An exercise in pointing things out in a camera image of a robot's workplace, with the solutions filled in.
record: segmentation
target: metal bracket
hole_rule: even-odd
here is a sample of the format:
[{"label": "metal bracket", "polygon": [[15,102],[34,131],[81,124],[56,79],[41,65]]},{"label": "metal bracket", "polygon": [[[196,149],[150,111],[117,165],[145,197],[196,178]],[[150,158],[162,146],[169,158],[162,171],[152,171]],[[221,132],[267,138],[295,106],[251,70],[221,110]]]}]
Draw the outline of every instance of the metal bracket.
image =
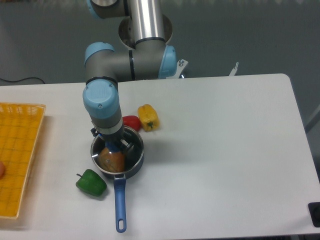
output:
[{"label": "metal bracket", "polygon": [[186,68],[186,66],[188,65],[188,61],[184,60],[184,59],[180,59],[177,63],[176,63],[176,73],[173,76],[168,76],[166,77],[166,79],[178,79],[181,75],[181,73],[183,72],[183,70]]}]

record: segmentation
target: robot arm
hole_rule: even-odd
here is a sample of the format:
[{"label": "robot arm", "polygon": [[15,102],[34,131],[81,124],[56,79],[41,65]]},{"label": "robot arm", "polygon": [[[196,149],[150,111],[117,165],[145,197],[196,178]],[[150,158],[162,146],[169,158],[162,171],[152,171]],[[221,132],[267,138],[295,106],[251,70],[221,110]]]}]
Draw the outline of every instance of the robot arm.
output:
[{"label": "robot arm", "polygon": [[176,51],[165,42],[160,0],[87,2],[100,18],[132,17],[135,49],[115,52],[110,44],[96,42],[85,52],[83,103],[97,132],[106,142],[113,142],[124,132],[118,82],[173,76],[177,71]]}]

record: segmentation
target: pepper stem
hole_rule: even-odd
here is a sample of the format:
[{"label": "pepper stem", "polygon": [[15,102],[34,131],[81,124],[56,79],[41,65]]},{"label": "pepper stem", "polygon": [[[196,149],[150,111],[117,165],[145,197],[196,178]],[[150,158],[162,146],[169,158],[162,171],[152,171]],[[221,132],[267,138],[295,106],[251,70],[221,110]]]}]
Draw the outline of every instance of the pepper stem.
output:
[{"label": "pepper stem", "polygon": [[151,122],[148,122],[148,126],[153,129],[154,128],[154,123],[151,121]]}]

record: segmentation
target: silver cylinder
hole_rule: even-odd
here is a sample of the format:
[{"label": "silver cylinder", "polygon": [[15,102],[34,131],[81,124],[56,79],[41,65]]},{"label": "silver cylinder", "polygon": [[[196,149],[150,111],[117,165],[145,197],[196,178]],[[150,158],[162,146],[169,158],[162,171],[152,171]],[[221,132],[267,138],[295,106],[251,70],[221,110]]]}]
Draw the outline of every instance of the silver cylinder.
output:
[{"label": "silver cylinder", "polygon": [[132,0],[130,4],[135,43],[148,38],[165,40],[160,0]]}]

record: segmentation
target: yellow basket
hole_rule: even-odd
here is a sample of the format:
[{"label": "yellow basket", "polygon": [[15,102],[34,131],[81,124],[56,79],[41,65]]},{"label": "yellow basket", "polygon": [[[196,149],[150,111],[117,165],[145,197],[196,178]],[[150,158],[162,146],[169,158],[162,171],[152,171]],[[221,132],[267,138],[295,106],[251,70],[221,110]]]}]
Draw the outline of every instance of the yellow basket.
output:
[{"label": "yellow basket", "polygon": [[16,219],[46,105],[0,102],[0,218]]}]

